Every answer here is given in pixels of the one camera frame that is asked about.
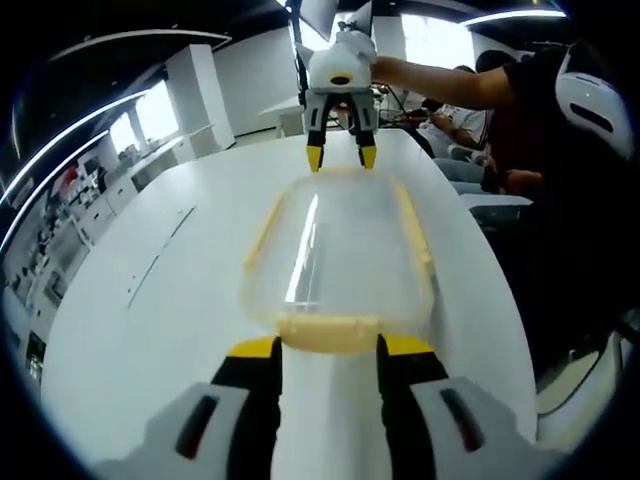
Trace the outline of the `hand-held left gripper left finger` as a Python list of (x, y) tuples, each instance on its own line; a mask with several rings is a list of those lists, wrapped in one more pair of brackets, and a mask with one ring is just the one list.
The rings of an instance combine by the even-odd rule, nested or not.
[(126, 457), (94, 467), (99, 479), (269, 479), (280, 426), (282, 345), (262, 337), (234, 346), (146, 424)]

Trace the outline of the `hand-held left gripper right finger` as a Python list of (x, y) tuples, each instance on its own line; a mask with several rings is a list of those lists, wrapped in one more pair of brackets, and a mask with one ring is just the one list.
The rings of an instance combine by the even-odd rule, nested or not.
[(538, 451), (513, 412), (433, 349), (403, 335), (376, 344), (382, 421), (395, 479), (535, 479)]

